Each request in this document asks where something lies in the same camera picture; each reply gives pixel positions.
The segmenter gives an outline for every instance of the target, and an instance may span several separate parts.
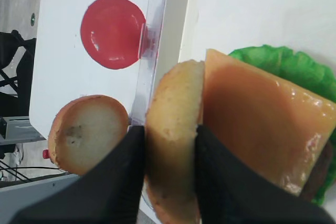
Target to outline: sliced bun half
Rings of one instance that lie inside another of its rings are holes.
[[[68,103],[56,115],[48,138],[51,160],[84,175],[109,154],[127,133],[128,114],[117,100],[90,95]]]
[[[177,64],[161,79],[146,114],[148,196],[164,224],[197,222],[194,141],[203,83],[203,62]]]

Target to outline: burger patty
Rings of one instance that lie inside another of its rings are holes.
[[[308,181],[300,194],[300,198],[312,201],[320,187],[324,184],[329,166],[333,158],[333,148],[330,141],[327,142],[314,168],[312,169]]]

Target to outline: cheese slice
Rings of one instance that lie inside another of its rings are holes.
[[[335,128],[336,104],[210,49],[204,124],[256,173],[299,195]]]

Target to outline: red circle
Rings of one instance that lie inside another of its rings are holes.
[[[123,69],[138,60],[142,11],[129,0],[96,0],[84,14],[80,35],[93,60]]]

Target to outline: lettuce leaf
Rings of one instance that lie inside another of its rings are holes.
[[[291,81],[336,103],[336,79],[332,70],[315,62],[304,52],[294,52],[287,47],[247,47],[233,51],[230,56],[245,63]],[[336,180],[336,130],[330,136],[334,159],[323,186],[313,203],[322,205],[326,191]]]

